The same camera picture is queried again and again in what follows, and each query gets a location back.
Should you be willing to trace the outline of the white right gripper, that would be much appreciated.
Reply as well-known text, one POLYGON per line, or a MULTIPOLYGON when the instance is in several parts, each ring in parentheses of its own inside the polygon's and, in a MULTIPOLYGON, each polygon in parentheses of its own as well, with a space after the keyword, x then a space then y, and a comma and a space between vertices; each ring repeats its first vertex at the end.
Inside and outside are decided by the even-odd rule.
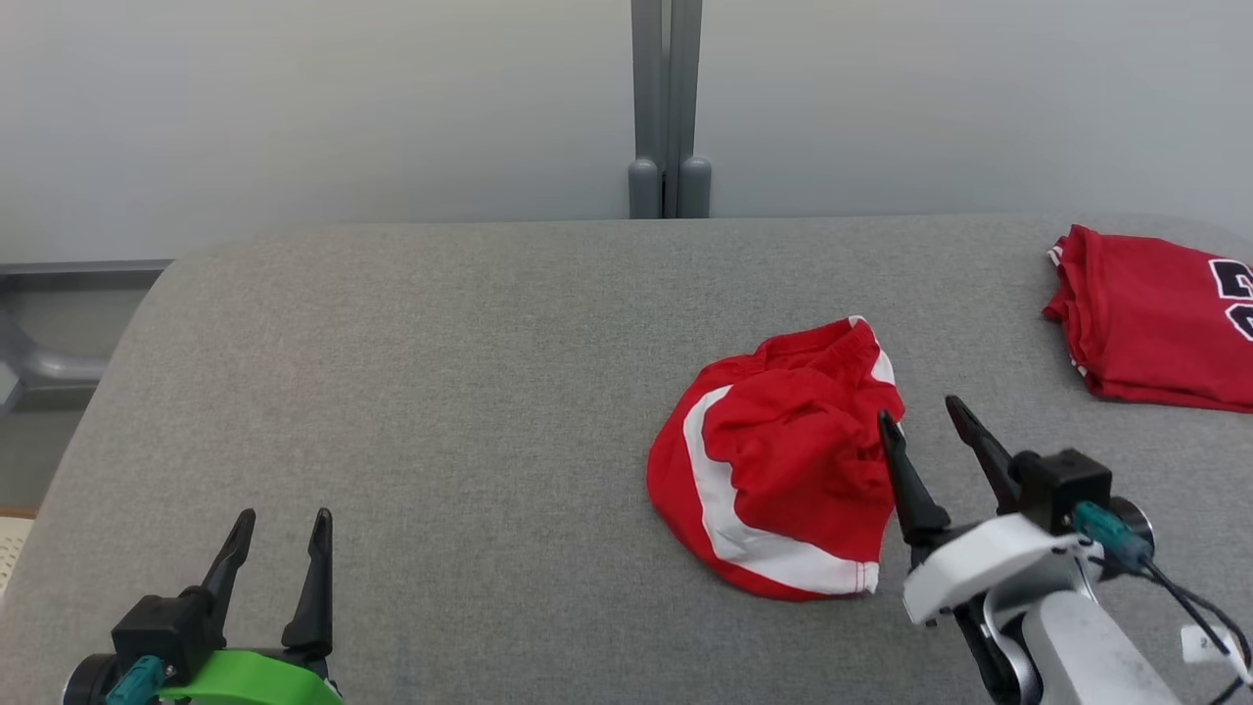
POLYGON ((1049 533, 1019 512, 1021 486, 1011 473, 1012 456, 959 396, 945 397, 959 438, 974 451, 997 498, 997 518, 962 530, 951 527, 908 460, 905 437, 888 409, 877 427, 897 522, 908 545, 903 606, 915 625, 961 607, 997 629, 999 620, 1024 614, 1048 629, 1105 629, 1108 615, 1093 594, 1101 572, 1101 543, 1083 533, 1049 533))

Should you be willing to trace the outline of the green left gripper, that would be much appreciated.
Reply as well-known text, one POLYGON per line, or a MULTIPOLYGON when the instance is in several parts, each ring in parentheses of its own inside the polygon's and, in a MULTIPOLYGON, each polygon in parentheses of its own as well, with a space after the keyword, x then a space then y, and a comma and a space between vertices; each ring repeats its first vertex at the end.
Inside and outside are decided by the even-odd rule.
MULTIPOLYGON (((209 599, 208 620, 224 629, 239 569, 254 538, 256 510, 238 513, 200 589, 209 599)), ((157 699, 193 704, 342 704, 330 677, 333 651, 333 516, 318 508, 307 548, 309 565, 294 617, 282 634, 282 650, 221 650, 184 685, 165 685, 157 699)))

